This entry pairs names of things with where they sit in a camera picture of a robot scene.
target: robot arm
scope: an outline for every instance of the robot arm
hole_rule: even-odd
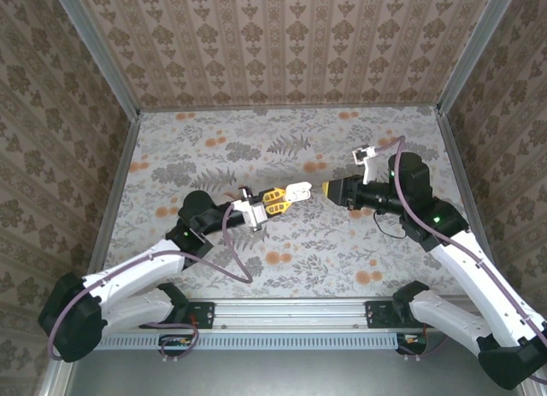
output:
[[[432,195],[429,168],[419,156],[401,154],[398,178],[404,198],[422,222],[470,250],[478,263],[426,231],[409,215],[397,195],[395,156],[388,162],[388,182],[370,180],[367,160],[375,156],[370,150],[362,147],[353,153],[356,163],[364,165],[365,174],[323,184],[326,196],[349,210],[367,207],[379,215],[398,215],[407,235],[449,270],[482,315],[449,304],[415,281],[393,295],[398,316],[445,332],[478,356],[485,372],[499,386],[516,387],[547,363],[547,348],[539,337],[547,334],[545,320],[502,277],[454,206]],[[515,304],[526,317],[515,309]]]
[[[81,359],[108,334],[152,322],[180,323],[189,301],[175,285],[165,283],[149,292],[142,291],[198,261],[226,273],[203,259],[213,247],[206,235],[220,231],[223,225],[261,229],[264,222],[284,213],[291,204],[308,199],[310,188],[308,182],[300,182],[254,196],[244,186],[240,188],[241,199],[222,205],[216,205],[204,191],[191,192],[179,210],[175,227],[147,251],[83,278],[72,273],[64,275],[51,292],[38,323],[48,335],[57,325],[53,343],[66,362]],[[247,276],[247,280],[232,277],[251,283],[252,278]],[[60,318],[79,295],[81,299]]]

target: black cable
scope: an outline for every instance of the black cable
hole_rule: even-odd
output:
[[[387,236],[391,236],[392,238],[395,238],[395,239],[405,239],[407,237],[407,233],[405,232],[404,233],[404,236],[397,236],[397,235],[392,235],[390,233],[387,233],[385,232],[382,227],[379,225],[378,223],[378,220],[376,219],[376,211],[373,213],[373,219],[374,219],[374,223],[376,224],[376,226],[378,227],[379,231],[381,233],[383,233],[384,235],[387,235]]]

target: white arm segment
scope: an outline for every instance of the white arm segment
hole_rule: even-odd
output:
[[[437,328],[475,356],[480,352],[477,338],[491,334],[484,318],[466,312],[433,291],[418,293],[409,306],[417,321]]]
[[[362,146],[352,152],[353,160],[356,165],[364,165],[365,172],[362,175],[362,183],[367,184],[370,181],[370,176],[373,173],[370,161],[376,157],[376,149],[373,146]]]
[[[503,278],[490,259],[480,249],[479,243],[473,233],[461,231],[452,237],[452,239],[483,259],[484,265],[491,269],[492,273],[502,282],[510,295],[530,316],[532,322],[539,330],[543,331],[543,317],[532,309]],[[485,318],[488,326],[491,328],[494,339],[496,339],[496,342],[500,346],[519,346],[518,340],[520,338],[524,337],[530,340],[536,336],[530,327],[522,321],[522,318],[516,313],[515,308],[500,292],[486,272],[480,269],[471,257],[468,257],[468,255],[453,245],[439,245],[431,253],[463,287],[466,294]]]
[[[106,269],[102,272],[87,275],[84,277],[84,287],[102,279],[104,276],[114,272],[118,268],[136,261],[142,256],[161,251],[180,251],[179,247],[171,240],[162,239],[148,251],[138,254],[127,261]],[[154,260],[145,261],[127,270],[121,275],[116,276],[110,283],[98,287],[91,292],[94,297],[101,298],[101,308],[106,314],[116,303],[132,296],[151,284],[157,283],[166,276],[179,273],[185,265],[185,258],[179,255],[166,255],[157,257]]]
[[[103,337],[146,323],[164,321],[172,310],[171,298],[160,289],[132,296],[112,307],[103,317],[108,323],[103,328]]]

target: wire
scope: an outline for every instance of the wire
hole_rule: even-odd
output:
[[[535,375],[528,376],[528,379],[532,379],[533,381],[535,381],[535,382],[537,382],[541,385],[547,386],[547,381],[545,379],[541,379],[540,377],[537,377]]]
[[[382,229],[382,227],[379,225],[378,223],[378,219],[376,219],[376,211],[373,213],[373,219],[374,219],[374,223],[376,224],[376,226],[378,227],[378,230],[383,233],[384,235],[387,235],[387,236],[391,236],[392,238],[394,239],[405,239],[407,237],[407,233],[405,232],[404,233],[404,236],[397,236],[397,235],[392,235],[391,233],[387,233],[386,231],[384,231],[384,229]]]
[[[164,329],[164,328],[182,328],[182,329],[191,329],[194,331],[194,337],[193,341],[190,343],[190,345],[182,352],[180,355],[177,355],[175,357],[168,356],[165,353],[165,346],[167,343],[172,342],[174,340],[180,340],[180,339],[186,339],[182,337],[172,337],[172,338],[165,338],[162,342],[162,346],[160,347],[160,353],[163,356],[163,361],[166,360],[178,360],[181,358],[184,358],[185,356],[188,356],[188,353],[192,351],[194,347],[197,345],[197,341],[199,340],[199,330],[194,325],[188,325],[186,323],[148,323],[146,326],[150,326],[151,328],[158,328],[158,329]]]
[[[232,210],[233,210],[233,205],[230,205],[228,207],[228,209],[226,210],[226,212],[224,213],[224,216],[222,217],[222,233],[224,235],[224,244],[228,247],[228,250],[232,253],[236,263],[241,268],[241,270],[243,271],[243,273],[245,274],[247,279],[244,279],[241,276],[234,275],[231,272],[228,272],[227,270],[221,268],[218,265],[215,265],[214,263],[211,263],[210,261],[208,261],[206,259],[203,259],[201,257],[196,257],[195,255],[192,255],[192,254],[186,253],[186,252],[173,250],[173,251],[161,251],[161,252],[155,252],[155,253],[150,253],[150,254],[144,254],[142,257],[139,257],[139,258],[135,259],[134,261],[132,261],[130,263],[126,263],[125,265],[121,266],[120,268],[118,268],[114,272],[106,274],[102,279],[99,279],[98,281],[92,283],[91,285],[89,285],[88,287],[83,289],[76,296],[74,296],[72,298],[72,300],[70,300],[70,302],[68,302],[67,306],[64,307],[64,309],[61,311],[61,313],[57,317],[55,323],[53,324],[53,328],[50,331],[50,337],[48,338],[48,355],[49,355],[49,357],[53,360],[62,360],[62,357],[56,355],[55,351],[54,351],[55,337],[57,336],[57,332],[59,331],[59,327],[61,326],[61,324],[64,321],[65,317],[67,317],[68,312],[74,307],[74,305],[77,304],[87,293],[90,293],[91,291],[93,291],[94,289],[97,289],[98,287],[103,287],[104,285],[106,285],[107,283],[112,281],[116,276],[126,272],[127,270],[129,270],[131,268],[134,268],[137,265],[140,265],[143,262],[153,261],[154,259],[156,259],[158,257],[165,257],[166,255],[176,255],[176,256],[179,256],[179,257],[187,257],[188,259],[191,259],[192,261],[204,263],[207,266],[211,267],[212,269],[214,269],[218,272],[221,272],[222,274],[224,274],[226,276],[229,276],[229,277],[235,279],[236,281],[239,281],[239,282],[242,282],[242,283],[252,283],[253,277],[250,274],[249,270],[243,265],[243,263],[239,259],[238,253],[233,248],[232,239],[230,238],[230,235],[228,234],[227,223],[228,223],[228,217],[230,216],[230,213],[232,212]],[[162,324],[160,326],[162,328],[176,328],[173,325],[180,325],[180,324],[181,323],[166,323],[166,324]],[[186,355],[186,353],[188,353],[188,351],[191,350],[192,348],[193,348],[193,346],[190,346],[185,351],[185,353],[183,353],[183,354]]]
[[[443,341],[441,343],[439,343],[438,346],[435,349],[433,349],[429,352],[422,353],[421,355],[416,354],[416,352],[412,352],[406,346],[399,345],[399,349],[403,349],[405,352],[409,353],[410,355],[416,356],[416,359],[418,359],[418,358],[428,358],[428,357],[433,356],[434,354],[438,353],[446,345],[446,343],[449,341],[449,339],[450,338],[448,336],[445,336]]]
[[[456,242],[455,240],[449,238],[446,235],[443,235],[442,233],[436,231],[435,229],[428,226],[426,223],[424,223],[413,211],[412,208],[410,208],[409,203],[404,198],[403,189],[401,188],[401,182],[399,180],[399,171],[400,171],[400,165],[401,165],[401,156],[403,154],[403,148],[404,148],[404,142],[405,137],[404,135],[400,136],[399,138],[395,139],[394,141],[390,142],[390,144],[375,148],[377,152],[384,151],[391,146],[393,146],[395,143],[399,143],[399,146],[397,147],[397,154],[395,155],[395,189],[397,190],[397,196],[399,197],[399,200],[401,201],[401,205],[404,207],[404,210],[407,211],[409,216],[416,222],[420,227],[425,229],[428,233],[431,235],[437,237],[438,239],[441,239],[443,242],[446,242],[447,244],[453,245],[469,257],[471,257],[476,263],[477,266],[481,267],[486,274],[490,277],[492,282],[496,285],[496,287],[500,290],[500,292],[505,296],[505,298],[511,303],[511,305],[515,308],[516,312],[519,314],[519,316],[522,317],[522,321],[525,322],[530,329],[539,337],[541,342],[544,344],[545,347],[547,347],[547,338],[543,334],[543,332],[533,323],[530,316],[522,309],[522,307],[519,305],[519,303],[511,296],[507,288],[503,285],[503,283],[496,277],[496,275],[492,272],[492,270],[486,265],[489,261],[483,261],[480,259],[477,255],[475,255],[472,251],[470,251],[467,247],[463,246],[462,244]]]

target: floral wallpaper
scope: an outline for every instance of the floral wallpaper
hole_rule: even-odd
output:
[[[434,103],[488,0],[81,0],[142,109]]]
[[[128,121],[58,0],[0,0],[0,395],[47,364],[38,313],[84,274]]]
[[[449,120],[497,264],[547,314],[547,0],[513,0]]]
[[[193,298],[355,297],[391,295],[414,279],[443,294],[461,287],[440,263],[409,239],[376,227],[372,211],[349,212],[326,199],[321,183],[362,174],[351,151],[385,145],[405,134],[410,150],[432,171],[432,186],[462,211],[456,180],[432,107],[271,109],[143,113],[106,266],[157,243],[177,221],[195,189],[217,203],[238,197],[238,187],[258,193],[307,180],[312,197],[270,220],[262,231],[231,231],[255,281],[247,286],[196,264],[173,281]],[[387,159],[376,163],[387,180]],[[379,216],[388,233],[403,236],[395,216]],[[208,257],[240,273],[221,241]]]

